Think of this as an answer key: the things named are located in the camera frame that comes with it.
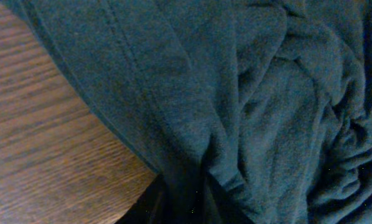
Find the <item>dark teal t-shirt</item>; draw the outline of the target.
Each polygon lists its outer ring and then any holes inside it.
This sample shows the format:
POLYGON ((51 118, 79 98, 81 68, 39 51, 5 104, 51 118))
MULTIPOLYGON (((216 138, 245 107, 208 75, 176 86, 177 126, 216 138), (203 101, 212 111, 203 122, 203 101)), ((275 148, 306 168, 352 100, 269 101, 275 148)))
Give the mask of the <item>dark teal t-shirt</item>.
POLYGON ((6 1, 157 177, 121 223, 372 223, 372 1, 6 1))

